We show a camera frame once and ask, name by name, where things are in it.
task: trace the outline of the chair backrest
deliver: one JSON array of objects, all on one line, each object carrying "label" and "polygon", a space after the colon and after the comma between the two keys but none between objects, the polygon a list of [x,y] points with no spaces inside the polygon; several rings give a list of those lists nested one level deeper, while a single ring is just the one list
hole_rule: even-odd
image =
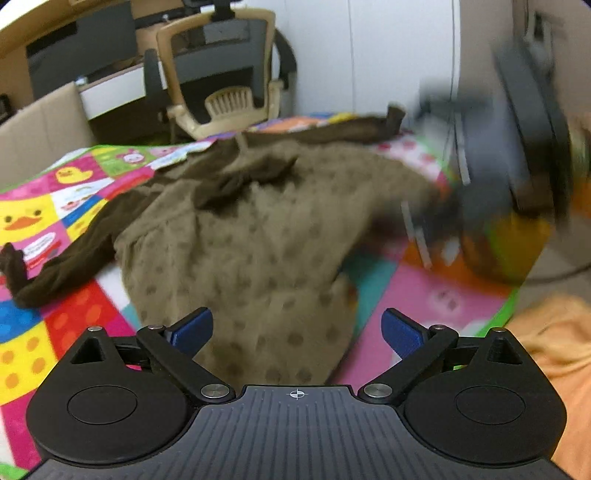
[{"label": "chair backrest", "polygon": [[[174,108],[197,128],[218,122],[211,128],[214,133],[223,131],[221,120],[237,129],[268,118],[275,14],[255,8],[233,13],[234,18],[223,21],[214,21],[213,12],[192,15],[157,34]],[[238,111],[228,115],[234,107]],[[182,119],[177,123],[187,129]]]}]

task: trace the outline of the beige chair frame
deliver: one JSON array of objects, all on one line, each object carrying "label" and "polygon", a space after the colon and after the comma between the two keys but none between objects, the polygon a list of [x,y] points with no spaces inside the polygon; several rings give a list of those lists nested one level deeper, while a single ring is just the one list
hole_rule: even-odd
[{"label": "beige chair frame", "polygon": [[156,35],[158,55],[162,61],[164,75],[168,84],[168,94],[174,104],[167,109],[168,118],[196,140],[223,132],[242,130],[279,116],[283,82],[281,80],[271,80],[271,52],[275,35],[275,13],[262,8],[240,8],[234,10],[234,13],[235,18],[238,20],[264,20],[267,22],[263,76],[263,85],[265,85],[264,104],[261,108],[254,108],[251,105],[247,108],[239,108],[236,111],[212,117],[212,120],[207,124],[198,123],[187,109],[174,64],[172,39],[179,33],[212,23],[213,12],[191,15],[171,22],[163,26]]}]

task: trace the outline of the computer monitor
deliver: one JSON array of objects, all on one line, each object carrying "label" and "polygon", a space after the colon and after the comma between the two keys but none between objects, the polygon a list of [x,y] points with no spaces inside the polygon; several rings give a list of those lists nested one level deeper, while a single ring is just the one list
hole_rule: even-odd
[{"label": "computer monitor", "polygon": [[98,10],[27,46],[35,99],[80,77],[96,80],[138,54],[129,0]]}]

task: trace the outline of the orange cloth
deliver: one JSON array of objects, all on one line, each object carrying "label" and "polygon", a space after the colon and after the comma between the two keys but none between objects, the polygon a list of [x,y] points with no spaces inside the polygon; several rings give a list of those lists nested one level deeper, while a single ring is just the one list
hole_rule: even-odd
[{"label": "orange cloth", "polygon": [[591,306],[555,295],[507,326],[552,382],[567,423],[553,461],[575,480],[591,480]]}]

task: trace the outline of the metal pivot screw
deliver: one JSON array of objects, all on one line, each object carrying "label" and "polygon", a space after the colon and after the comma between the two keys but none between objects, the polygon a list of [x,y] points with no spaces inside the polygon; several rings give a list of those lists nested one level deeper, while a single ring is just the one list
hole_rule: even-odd
[{"label": "metal pivot screw", "polygon": [[363,388],[363,393],[370,398],[386,398],[392,395],[392,387],[383,383],[372,383]]},{"label": "metal pivot screw", "polygon": [[226,385],[222,385],[220,383],[205,385],[205,387],[201,389],[201,395],[203,395],[205,398],[211,398],[214,400],[223,398],[229,393],[230,389]]}]

